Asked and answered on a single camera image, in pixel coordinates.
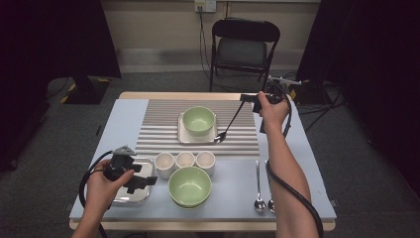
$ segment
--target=table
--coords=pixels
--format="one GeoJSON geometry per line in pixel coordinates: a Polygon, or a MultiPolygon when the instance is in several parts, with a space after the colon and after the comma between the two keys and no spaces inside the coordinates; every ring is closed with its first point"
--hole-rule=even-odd
{"type": "MultiPolygon", "coordinates": [[[[93,161],[109,150],[123,145],[135,148],[150,100],[239,100],[240,93],[207,92],[124,92],[116,100],[107,125],[95,152],[93,161]]],[[[267,142],[258,132],[261,117],[253,114],[260,147],[260,161],[266,160],[267,142]]],[[[297,113],[291,120],[287,141],[302,170],[305,172],[312,201],[323,221],[324,230],[335,228],[336,213],[328,199],[322,177],[304,134],[297,113]]],[[[262,167],[262,198],[269,199],[265,170],[262,167]]],[[[213,189],[210,197],[198,208],[184,209],[176,206],[168,195],[167,180],[158,179],[150,195],[140,203],[114,203],[102,220],[105,229],[143,231],[274,231],[275,216],[271,212],[257,213],[253,204],[257,198],[255,161],[217,158],[213,189]],[[227,205],[218,206],[220,199],[227,205]]],[[[72,229],[82,215],[78,199],[70,213],[72,229]]]]}

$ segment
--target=utensil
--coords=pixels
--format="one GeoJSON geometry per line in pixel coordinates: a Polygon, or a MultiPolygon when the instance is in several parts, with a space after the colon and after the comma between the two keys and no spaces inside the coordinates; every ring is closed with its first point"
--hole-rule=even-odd
{"type": "Polygon", "coordinates": [[[241,108],[242,108],[242,106],[244,106],[244,103],[245,103],[245,101],[241,102],[241,105],[239,106],[238,111],[235,113],[234,118],[232,119],[231,123],[229,123],[229,126],[226,128],[226,130],[224,132],[220,133],[219,135],[217,135],[214,138],[214,140],[213,140],[214,143],[219,144],[219,143],[222,143],[226,139],[226,134],[228,133],[228,129],[229,129],[229,127],[231,127],[232,122],[235,121],[235,118],[238,116],[238,113],[239,113],[239,111],[241,111],[241,108]]]}
{"type": "Polygon", "coordinates": [[[256,161],[256,163],[257,163],[257,187],[259,191],[259,196],[256,202],[254,202],[254,207],[256,208],[257,211],[264,211],[266,208],[266,205],[265,205],[265,202],[262,200],[262,194],[261,194],[261,189],[260,189],[260,161],[256,161]]]}
{"type": "MultiPolygon", "coordinates": [[[[268,173],[266,173],[266,178],[268,179],[269,196],[272,197],[272,194],[271,194],[271,179],[270,179],[268,173]]],[[[267,205],[268,205],[268,209],[270,211],[275,212],[274,201],[272,200],[272,198],[268,201],[267,205]]]]}

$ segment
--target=dark backdrop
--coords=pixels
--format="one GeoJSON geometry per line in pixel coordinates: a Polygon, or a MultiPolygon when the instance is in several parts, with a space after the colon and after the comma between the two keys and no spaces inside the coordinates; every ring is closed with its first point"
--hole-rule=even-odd
{"type": "Polygon", "coordinates": [[[47,110],[51,80],[121,73],[100,0],[2,0],[0,36],[0,167],[7,167],[47,110]]]}
{"type": "Polygon", "coordinates": [[[372,145],[418,194],[419,9],[416,1],[321,1],[298,71],[342,85],[372,145]]]}

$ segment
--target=silver tray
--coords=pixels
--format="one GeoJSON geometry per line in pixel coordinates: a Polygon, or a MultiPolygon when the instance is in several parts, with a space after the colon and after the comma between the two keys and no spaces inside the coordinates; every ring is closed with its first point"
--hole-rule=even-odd
{"type": "MultiPolygon", "coordinates": [[[[154,172],[154,163],[150,159],[133,157],[133,165],[142,165],[142,169],[138,173],[134,173],[138,177],[150,177],[154,172]]],[[[117,195],[115,196],[115,202],[140,202],[148,197],[150,192],[150,186],[146,186],[145,189],[136,189],[133,194],[127,193],[126,187],[121,187],[117,195]]]]}
{"type": "Polygon", "coordinates": [[[216,123],[210,129],[209,134],[205,136],[192,136],[182,123],[183,112],[178,117],[178,140],[183,144],[209,144],[214,143],[213,140],[217,136],[217,118],[216,123]]]}

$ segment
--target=small white cup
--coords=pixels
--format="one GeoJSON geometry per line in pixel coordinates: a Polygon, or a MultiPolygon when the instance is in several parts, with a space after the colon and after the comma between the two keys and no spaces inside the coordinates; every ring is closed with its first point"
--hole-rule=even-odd
{"type": "Polygon", "coordinates": [[[169,179],[176,171],[175,159],[171,153],[160,153],[155,158],[157,174],[162,179],[169,179]]]}
{"type": "Polygon", "coordinates": [[[205,171],[209,176],[213,175],[214,168],[216,166],[216,157],[213,155],[213,153],[209,151],[200,152],[198,153],[196,160],[198,168],[205,171]]]}
{"type": "Polygon", "coordinates": [[[195,165],[195,156],[191,152],[181,152],[175,159],[176,168],[193,167],[195,165]]]}

